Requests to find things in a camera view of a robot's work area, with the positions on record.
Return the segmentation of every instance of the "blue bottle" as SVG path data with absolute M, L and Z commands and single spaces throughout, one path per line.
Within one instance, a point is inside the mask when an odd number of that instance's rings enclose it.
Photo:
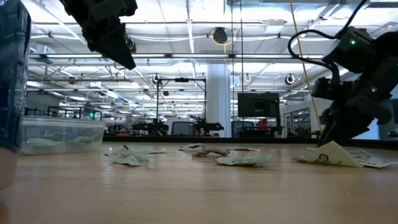
M 0 190 L 12 182 L 22 146 L 30 27 L 19 0 L 0 0 Z

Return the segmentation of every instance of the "table surface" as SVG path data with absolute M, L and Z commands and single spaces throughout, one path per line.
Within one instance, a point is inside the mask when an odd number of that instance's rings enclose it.
M 397 223 L 398 167 L 355 169 L 302 164 L 308 145 L 252 144 L 272 153 L 266 167 L 219 166 L 183 144 L 130 143 L 165 149 L 150 166 L 112 163 L 101 152 L 21 156 L 14 183 L 0 194 L 0 224 L 80 223 Z M 208 147 L 238 145 L 209 144 Z M 398 161 L 398 152 L 371 149 Z

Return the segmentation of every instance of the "black screen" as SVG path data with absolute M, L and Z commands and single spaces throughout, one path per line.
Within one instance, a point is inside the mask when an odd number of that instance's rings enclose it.
M 279 116 L 279 94 L 238 93 L 238 116 L 241 118 Z

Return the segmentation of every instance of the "red object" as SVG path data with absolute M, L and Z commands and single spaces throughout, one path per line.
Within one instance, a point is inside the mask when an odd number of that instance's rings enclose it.
M 257 127 L 259 127 L 258 130 L 268 130 L 268 120 L 267 119 L 261 119 L 259 122 L 257 122 Z

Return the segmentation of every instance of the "trash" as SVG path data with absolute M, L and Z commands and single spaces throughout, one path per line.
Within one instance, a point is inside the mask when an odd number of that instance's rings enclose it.
M 192 156 L 205 156 L 211 152 L 221 156 L 228 156 L 230 153 L 229 149 L 204 149 L 201 151 L 194 152 Z
M 349 150 L 347 151 L 336 142 L 332 141 L 318 149 L 312 149 L 312 152 L 306 156 L 292 158 L 299 162 L 307 162 L 312 164 L 337 165 L 347 167 L 375 167 L 383 168 L 390 165 L 398 164 L 398 162 L 379 162 L 372 160 L 371 154 L 365 150 Z
M 373 162 L 373 161 L 363 161 L 363 160 L 358 160 L 358 162 L 364 166 L 374 167 L 374 168 L 385 168 L 387 166 L 398 164 L 398 162 Z
M 205 150 L 206 146 L 204 144 L 189 144 L 186 146 L 181 146 L 179 151 L 196 152 L 199 150 Z
M 248 157 L 220 157 L 216 159 L 219 165 L 228 166 L 264 166 L 271 161 L 272 154 L 268 156 L 248 156 Z
M 292 159 L 299 162 L 314 164 L 363 167 L 343 147 L 334 141 L 319 147 L 306 156 Z
M 120 150 L 112 152 L 109 158 L 118 164 L 129 164 L 130 166 L 149 165 L 149 158 L 147 156 L 134 152 L 127 146 L 123 146 Z

